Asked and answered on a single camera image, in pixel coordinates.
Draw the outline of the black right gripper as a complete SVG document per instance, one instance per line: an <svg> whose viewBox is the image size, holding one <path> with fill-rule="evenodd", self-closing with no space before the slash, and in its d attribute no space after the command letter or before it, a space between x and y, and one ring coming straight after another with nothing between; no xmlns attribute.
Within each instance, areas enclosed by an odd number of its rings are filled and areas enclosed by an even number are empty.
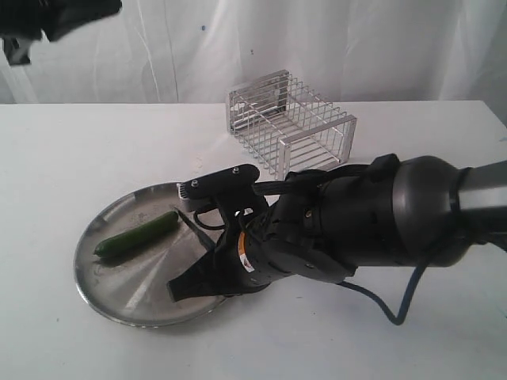
<svg viewBox="0 0 507 380"><path fill-rule="evenodd" d="M174 302L256 293L285 277L285 271L269 258L265 244L266 223L275 204L260 197L219 197L216 204L226 229L215 253L205 253L167 282Z"/></svg>

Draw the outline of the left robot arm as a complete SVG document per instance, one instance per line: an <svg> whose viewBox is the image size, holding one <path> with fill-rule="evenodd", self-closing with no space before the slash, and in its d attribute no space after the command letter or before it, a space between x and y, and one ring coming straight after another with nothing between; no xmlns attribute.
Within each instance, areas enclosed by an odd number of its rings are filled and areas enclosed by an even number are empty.
<svg viewBox="0 0 507 380"><path fill-rule="evenodd" d="M1 42L11 67L31 63L31 45L46 38L56 42L89 23L117 15L119 0L1 1Z"/></svg>

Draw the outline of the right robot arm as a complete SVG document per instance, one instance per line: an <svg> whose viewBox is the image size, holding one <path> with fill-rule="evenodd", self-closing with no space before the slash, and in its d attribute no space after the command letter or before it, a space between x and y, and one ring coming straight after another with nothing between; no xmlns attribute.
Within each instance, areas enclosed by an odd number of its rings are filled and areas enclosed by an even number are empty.
<svg viewBox="0 0 507 380"><path fill-rule="evenodd" d="M291 172L243 164L188 180L191 211L218 211L215 247L167 283L174 301L245 295L289 276L341 283L360 267L437 267L473 245L506 247L506 164L433 156Z"/></svg>

